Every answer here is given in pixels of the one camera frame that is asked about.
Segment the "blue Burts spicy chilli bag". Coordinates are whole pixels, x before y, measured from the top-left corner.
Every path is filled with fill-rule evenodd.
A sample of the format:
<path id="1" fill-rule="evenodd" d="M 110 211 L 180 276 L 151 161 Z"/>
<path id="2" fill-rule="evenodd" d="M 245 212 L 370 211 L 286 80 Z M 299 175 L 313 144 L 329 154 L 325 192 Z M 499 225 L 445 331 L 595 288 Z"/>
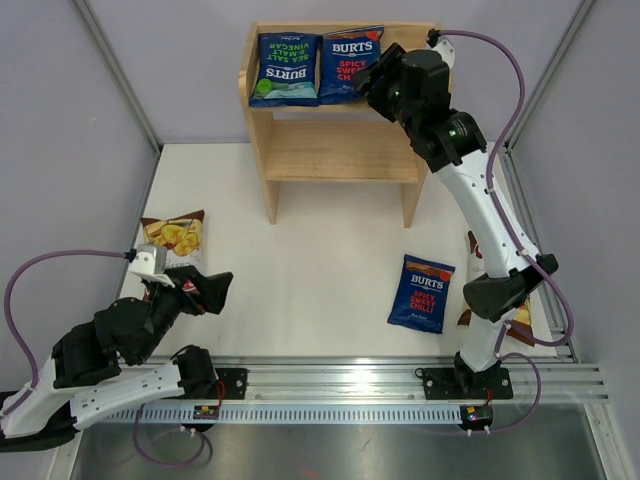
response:
<path id="1" fill-rule="evenodd" d="M 321 105 L 348 103 L 360 97 L 354 89 L 353 76 L 379 59 L 384 31 L 383 25 L 373 25 L 322 36 L 318 91 Z"/>

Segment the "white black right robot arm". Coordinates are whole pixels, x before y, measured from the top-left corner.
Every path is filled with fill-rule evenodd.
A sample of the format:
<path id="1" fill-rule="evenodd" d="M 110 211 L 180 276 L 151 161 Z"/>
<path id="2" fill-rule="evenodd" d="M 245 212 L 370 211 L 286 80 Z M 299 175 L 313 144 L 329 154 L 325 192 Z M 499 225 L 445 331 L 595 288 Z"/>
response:
<path id="1" fill-rule="evenodd" d="M 474 118 L 451 108 L 450 68 L 443 49 L 407 51 L 397 43 L 354 76 L 354 88 L 382 117 L 398 123 L 459 206 L 483 256 L 484 274 L 468 282 L 468 337 L 451 370 L 465 397 L 495 387 L 504 368 L 498 354 L 509 321 L 558 269 L 518 223 L 494 182 L 487 143 Z"/>

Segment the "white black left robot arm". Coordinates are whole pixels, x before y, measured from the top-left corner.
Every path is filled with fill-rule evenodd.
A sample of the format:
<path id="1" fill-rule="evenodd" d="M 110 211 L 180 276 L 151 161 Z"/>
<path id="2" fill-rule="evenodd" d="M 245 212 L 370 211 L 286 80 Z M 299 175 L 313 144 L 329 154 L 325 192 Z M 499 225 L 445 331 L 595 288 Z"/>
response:
<path id="1" fill-rule="evenodd" d="M 124 297 L 75 326 L 52 348 L 34 385 L 2 396 L 1 450 L 63 445 L 109 415 L 164 398 L 203 398 L 218 375 L 209 352 L 188 345 L 151 372 L 120 379 L 123 366 L 145 364 L 180 315 L 222 312 L 230 272 L 202 275 L 173 268 L 168 284 L 145 281 L 142 298 Z"/>

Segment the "blue Burts sea salt bag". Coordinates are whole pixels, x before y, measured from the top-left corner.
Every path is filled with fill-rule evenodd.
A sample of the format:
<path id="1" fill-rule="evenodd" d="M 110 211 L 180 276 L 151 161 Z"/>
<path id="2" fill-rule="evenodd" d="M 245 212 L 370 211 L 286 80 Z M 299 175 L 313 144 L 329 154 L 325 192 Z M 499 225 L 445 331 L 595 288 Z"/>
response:
<path id="1" fill-rule="evenodd" d="M 300 32 L 259 34 L 259 71 L 249 105 L 317 107 L 320 40 L 319 35 Z"/>

